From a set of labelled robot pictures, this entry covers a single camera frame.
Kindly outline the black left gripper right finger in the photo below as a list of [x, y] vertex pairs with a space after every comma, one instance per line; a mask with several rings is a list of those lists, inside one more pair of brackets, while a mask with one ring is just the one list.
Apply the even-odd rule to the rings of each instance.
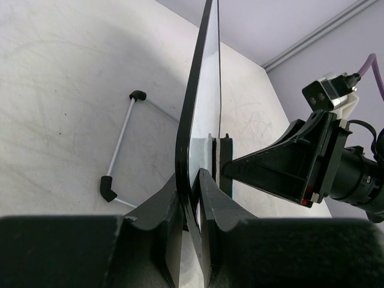
[[359, 219], [257, 218], [199, 171], [206, 287], [382, 287], [383, 233]]

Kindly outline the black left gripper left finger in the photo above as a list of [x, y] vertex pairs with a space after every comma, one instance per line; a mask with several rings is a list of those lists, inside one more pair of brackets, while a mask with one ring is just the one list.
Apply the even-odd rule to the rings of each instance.
[[183, 212], [170, 178], [126, 215], [1, 218], [2, 287], [178, 287]]

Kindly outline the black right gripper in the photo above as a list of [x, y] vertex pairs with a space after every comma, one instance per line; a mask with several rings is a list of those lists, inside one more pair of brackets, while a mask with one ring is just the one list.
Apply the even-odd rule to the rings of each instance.
[[[367, 159], [361, 146], [345, 147], [351, 124], [366, 128], [373, 136], [374, 159]], [[381, 206], [381, 134], [362, 120], [331, 123], [326, 145], [320, 197], [354, 207]], [[310, 175], [326, 136], [326, 112], [318, 110], [307, 121], [292, 122], [272, 145], [227, 163], [223, 175], [296, 204], [310, 204], [313, 185]]]

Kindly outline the white whiteboard black frame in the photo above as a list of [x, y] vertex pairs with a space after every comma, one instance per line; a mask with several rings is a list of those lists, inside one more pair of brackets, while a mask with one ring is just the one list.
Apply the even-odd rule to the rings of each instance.
[[202, 245], [203, 200], [200, 170], [212, 172], [213, 139], [221, 128], [220, 13], [218, 1], [206, 1], [179, 120], [175, 149], [176, 189], [194, 251], [209, 281]]

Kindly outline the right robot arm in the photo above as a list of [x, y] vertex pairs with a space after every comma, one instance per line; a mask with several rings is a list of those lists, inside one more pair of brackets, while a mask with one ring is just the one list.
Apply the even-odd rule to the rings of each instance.
[[[372, 134], [373, 160], [363, 147], [345, 146], [352, 124]], [[315, 111], [307, 121], [291, 122], [275, 143], [226, 163], [221, 172], [303, 207], [330, 197], [365, 211], [373, 223], [383, 222], [383, 133], [361, 120], [343, 125], [334, 113]]]

